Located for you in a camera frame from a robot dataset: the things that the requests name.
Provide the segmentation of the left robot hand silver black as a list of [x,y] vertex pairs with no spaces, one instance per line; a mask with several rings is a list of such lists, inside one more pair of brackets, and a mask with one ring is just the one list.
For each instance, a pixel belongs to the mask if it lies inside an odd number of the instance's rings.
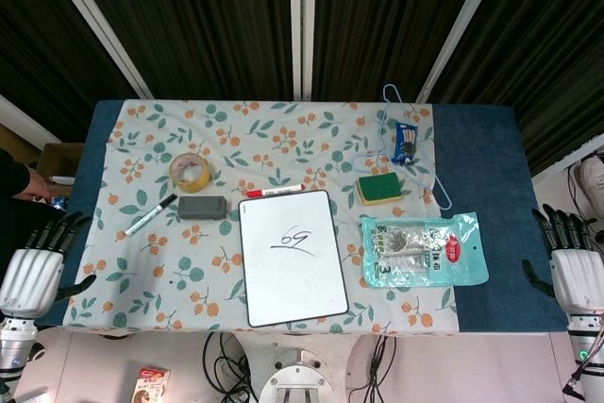
[[91,221],[78,211],[61,215],[35,229],[25,246],[16,250],[1,284],[1,313],[9,319],[35,320],[52,307],[88,290],[95,276],[59,286],[69,250],[81,228]]

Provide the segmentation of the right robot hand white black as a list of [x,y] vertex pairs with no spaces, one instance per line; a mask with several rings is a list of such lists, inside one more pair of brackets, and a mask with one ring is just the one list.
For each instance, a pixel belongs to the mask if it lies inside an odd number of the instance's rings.
[[569,316],[603,313],[603,254],[594,250],[589,225],[573,213],[533,209],[541,229],[551,281],[537,276],[529,260],[522,261],[528,283],[537,291],[556,299]]

